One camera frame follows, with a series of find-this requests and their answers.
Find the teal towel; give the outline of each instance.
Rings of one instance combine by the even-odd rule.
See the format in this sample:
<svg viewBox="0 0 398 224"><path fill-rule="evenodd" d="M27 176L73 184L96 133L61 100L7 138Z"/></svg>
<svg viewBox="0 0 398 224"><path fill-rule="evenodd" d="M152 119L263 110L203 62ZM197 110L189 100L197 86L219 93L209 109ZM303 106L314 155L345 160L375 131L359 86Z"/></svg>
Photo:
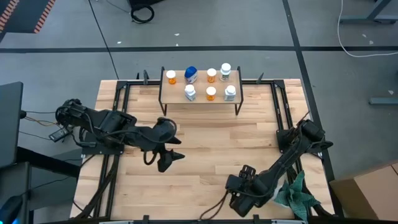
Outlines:
<svg viewBox="0 0 398 224"><path fill-rule="evenodd" d="M302 192L303 179L304 171L301 171L292 185L285 182L274 201L276 203L289 206L296 216L307 221L307 208L321 203L316 200L314 196Z"/></svg>

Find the blue bottle cap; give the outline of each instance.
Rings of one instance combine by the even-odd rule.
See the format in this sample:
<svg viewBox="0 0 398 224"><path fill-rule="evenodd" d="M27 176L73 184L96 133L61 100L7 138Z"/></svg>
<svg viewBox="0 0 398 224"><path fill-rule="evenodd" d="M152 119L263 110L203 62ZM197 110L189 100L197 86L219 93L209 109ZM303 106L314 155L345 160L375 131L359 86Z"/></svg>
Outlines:
<svg viewBox="0 0 398 224"><path fill-rule="evenodd" d="M185 71L185 78L190 78L192 75L194 75L197 72L197 68L194 66L188 67Z"/></svg>

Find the white cable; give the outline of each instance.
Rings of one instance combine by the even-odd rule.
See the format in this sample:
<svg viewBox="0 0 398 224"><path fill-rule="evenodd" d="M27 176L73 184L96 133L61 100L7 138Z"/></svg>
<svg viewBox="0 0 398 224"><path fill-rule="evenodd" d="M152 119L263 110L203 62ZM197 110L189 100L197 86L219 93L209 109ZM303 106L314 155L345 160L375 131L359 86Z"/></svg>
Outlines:
<svg viewBox="0 0 398 224"><path fill-rule="evenodd" d="M356 58L363 58L363 57L374 57L374 56L390 56L390 55L395 55L398 54L398 52L394 52L394 53L389 53L389 54L372 54L372 55L353 55L350 54L343 46L343 44L341 43L341 39L340 39L340 19L341 19L341 15L343 13L343 2L344 0L341 0L341 11L340 11L340 15L338 16L338 21L337 21L337 37L338 37L338 42L340 43L341 48L351 57L356 57Z"/></svg>

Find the floor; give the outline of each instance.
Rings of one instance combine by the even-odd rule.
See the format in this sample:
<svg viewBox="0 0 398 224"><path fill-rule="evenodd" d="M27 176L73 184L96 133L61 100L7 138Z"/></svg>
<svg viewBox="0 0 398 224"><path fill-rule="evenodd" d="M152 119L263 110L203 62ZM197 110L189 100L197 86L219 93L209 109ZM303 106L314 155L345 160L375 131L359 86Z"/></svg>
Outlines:
<svg viewBox="0 0 398 224"><path fill-rule="evenodd" d="M126 0L109 1L129 9ZM290 34L286 2L299 44L306 49L303 60L298 60ZM373 2L346 0L343 15L365 14ZM159 78L161 66L207 69L223 62L241 66L243 78L257 78L263 72L264 78L301 78L307 84L308 99L313 93L327 139L335 143L329 152L337 179L398 159L397 108L368 105L370 96L398 93L398 55L353 58L341 51L336 35L340 1L165 0L154 6L154 20L142 25L132 23L128 13L105 0L92 1L92 5L106 43L114 51L120 79L134 79L143 70L150 78ZM383 13L397 11L398 1L392 1ZM143 11L138 15L147 16ZM363 47L352 52L356 55L387 53L375 50L377 46L398 46L397 24L344 24L340 34L345 46ZM200 46L209 47L200 50ZM8 33L0 42L0 84L24 83L24 110L54 111L70 98L94 107L100 80L116 78L104 47L88 0L57 0L39 34ZM310 47L325 47L326 51ZM51 114L32 116L54 119ZM22 121L21 130L48 136L56 129ZM50 156L77 149L70 141L53 144L22 134L19 145ZM74 184L71 181L52 190L74 189ZM68 218L72 197L69 190L62 194L61 204L38 210L35 222Z"/></svg>

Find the cardboard box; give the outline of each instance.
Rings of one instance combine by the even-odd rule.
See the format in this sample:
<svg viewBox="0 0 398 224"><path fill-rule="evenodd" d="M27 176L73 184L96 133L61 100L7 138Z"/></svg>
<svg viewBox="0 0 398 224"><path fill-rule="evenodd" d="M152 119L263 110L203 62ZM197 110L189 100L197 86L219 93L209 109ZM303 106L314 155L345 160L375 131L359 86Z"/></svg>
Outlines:
<svg viewBox="0 0 398 224"><path fill-rule="evenodd" d="M330 185L349 217L398 221L398 161Z"/></svg>

